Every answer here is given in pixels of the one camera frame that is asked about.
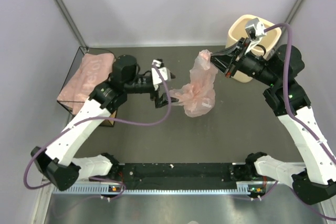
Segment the pink plastic trash bag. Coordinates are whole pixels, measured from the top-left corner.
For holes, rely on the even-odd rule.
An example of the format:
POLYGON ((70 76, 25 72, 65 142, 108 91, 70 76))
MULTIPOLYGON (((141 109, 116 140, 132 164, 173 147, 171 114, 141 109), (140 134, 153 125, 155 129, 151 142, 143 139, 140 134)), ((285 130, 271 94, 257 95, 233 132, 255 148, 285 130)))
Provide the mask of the pink plastic trash bag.
POLYGON ((187 116, 195 118, 208 113, 215 105, 214 82, 218 70, 211 64, 211 52, 198 53, 190 70, 190 82, 169 91, 174 105, 182 106, 187 116))

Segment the cream plastic trash bin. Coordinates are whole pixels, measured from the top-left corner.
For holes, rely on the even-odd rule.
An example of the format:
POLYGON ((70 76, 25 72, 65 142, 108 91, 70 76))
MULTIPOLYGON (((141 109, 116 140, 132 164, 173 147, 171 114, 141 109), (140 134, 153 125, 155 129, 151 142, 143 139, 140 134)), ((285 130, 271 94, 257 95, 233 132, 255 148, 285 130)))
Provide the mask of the cream plastic trash bin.
MULTIPOLYGON (((230 47, 233 44, 237 43, 241 38, 247 38, 247 33, 245 31, 245 25, 252 19, 258 18, 260 22, 263 23, 264 28, 268 28, 274 25, 274 23, 263 19, 261 17, 246 14, 243 16, 240 16, 230 27, 227 33, 227 40, 226 40, 226 46, 230 47)), ((259 45, 263 46, 266 50, 266 52, 263 51, 263 49, 259 46, 256 46, 254 49, 252 49, 252 53, 256 56, 263 56, 263 58, 267 59, 270 55, 271 50, 275 47, 278 40, 281 36, 281 29, 275 28, 269 32, 266 33, 266 36, 262 38, 259 45)), ((241 82, 241 83, 248 83, 252 80, 251 77, 248 75, 237 71, 234 76, 232 76, 233 79, 241 82)))

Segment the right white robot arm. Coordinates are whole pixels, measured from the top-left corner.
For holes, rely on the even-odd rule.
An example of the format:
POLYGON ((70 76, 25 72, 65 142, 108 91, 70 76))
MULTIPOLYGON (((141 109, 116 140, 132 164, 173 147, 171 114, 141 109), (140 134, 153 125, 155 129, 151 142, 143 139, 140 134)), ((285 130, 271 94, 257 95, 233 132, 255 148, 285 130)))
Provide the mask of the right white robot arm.
POLYGON ((228 78, 240 71, 267 85, 265 101, 289 132, 304 166, 276 160, 263 152, 251 153, 245 160, 245 176, 252 180, 266 176, 285 184, 307 205, 334 197, 335 156, 317 125, 306 92, 295 80, 305 68, 299 49, 281 45, 264 59, 247 50, 250 43, 250 39, 241 38, 211 53, 211 63, 228 78))

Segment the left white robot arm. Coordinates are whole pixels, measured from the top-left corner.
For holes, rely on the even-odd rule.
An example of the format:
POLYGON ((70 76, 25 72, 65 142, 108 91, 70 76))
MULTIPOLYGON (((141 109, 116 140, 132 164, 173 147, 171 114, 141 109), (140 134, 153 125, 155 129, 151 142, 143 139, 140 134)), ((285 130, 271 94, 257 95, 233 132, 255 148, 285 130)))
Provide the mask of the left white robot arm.
POLYGON ((141 74, 136 57, 119 56, 112 64, 108 78, 94 87, 60 135, 45 147, 32 150, 29 164, 35 164, 60 191, 91 177, 116 179, 118 161, 112 155, 103 153, 95 157, 75 158, 75 154, 94 130, 127 101, 129 94, 149 94, 156 108, 170 107, 177 100, 170 97, 167 83, 174 78, 175 75, 161 59, 154 59, 151 69, 141 74))

